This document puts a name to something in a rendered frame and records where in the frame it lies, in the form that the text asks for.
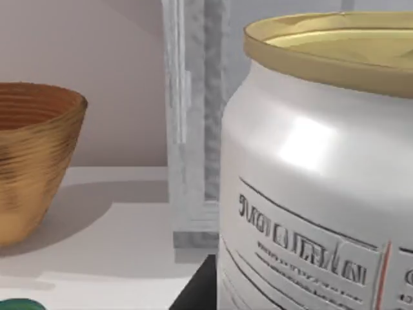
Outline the brown woven basket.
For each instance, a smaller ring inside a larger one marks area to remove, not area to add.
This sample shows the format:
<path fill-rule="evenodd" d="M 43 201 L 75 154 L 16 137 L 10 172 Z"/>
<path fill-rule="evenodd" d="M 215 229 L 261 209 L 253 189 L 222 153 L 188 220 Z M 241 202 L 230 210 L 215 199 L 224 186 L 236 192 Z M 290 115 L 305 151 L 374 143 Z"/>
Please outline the brown woven basket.
<path fill-rule="evenodd" d="M 40 225 L 72 159 L 88 101 L 67 88 L 0 82 L 0 249 Z"/>

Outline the green round object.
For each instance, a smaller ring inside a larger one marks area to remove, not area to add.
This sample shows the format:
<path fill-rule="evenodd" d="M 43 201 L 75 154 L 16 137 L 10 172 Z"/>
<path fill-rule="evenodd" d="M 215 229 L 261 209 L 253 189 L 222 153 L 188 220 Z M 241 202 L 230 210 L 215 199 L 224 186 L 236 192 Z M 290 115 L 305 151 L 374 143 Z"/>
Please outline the green round object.
<path fill-rule="evenodd" d="M 46 310 L 46 307 L 29 298 L 9 298 L 0 300 L 0 310 Z"/>

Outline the white can with gold lid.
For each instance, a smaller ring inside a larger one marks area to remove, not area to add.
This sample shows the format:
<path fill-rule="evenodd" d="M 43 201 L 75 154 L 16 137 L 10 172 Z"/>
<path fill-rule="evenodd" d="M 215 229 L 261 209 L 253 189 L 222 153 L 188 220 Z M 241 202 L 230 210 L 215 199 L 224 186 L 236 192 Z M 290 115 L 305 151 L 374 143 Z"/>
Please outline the white can with gold lid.
<path fill-rule="evenodd" d="M 217 310 L 413 310 L 413 11 L 262 19 L 244 51 Z"/>

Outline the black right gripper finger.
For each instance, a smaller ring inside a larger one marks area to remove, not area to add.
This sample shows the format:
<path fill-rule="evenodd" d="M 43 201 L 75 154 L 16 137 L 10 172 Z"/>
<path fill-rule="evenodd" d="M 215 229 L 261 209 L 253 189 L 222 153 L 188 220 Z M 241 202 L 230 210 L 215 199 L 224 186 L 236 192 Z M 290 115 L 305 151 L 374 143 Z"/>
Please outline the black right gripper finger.
<path fill-rule="evenodd" d="M 217 310 L 216 255 L 208 255 L 169 310 Z"/>

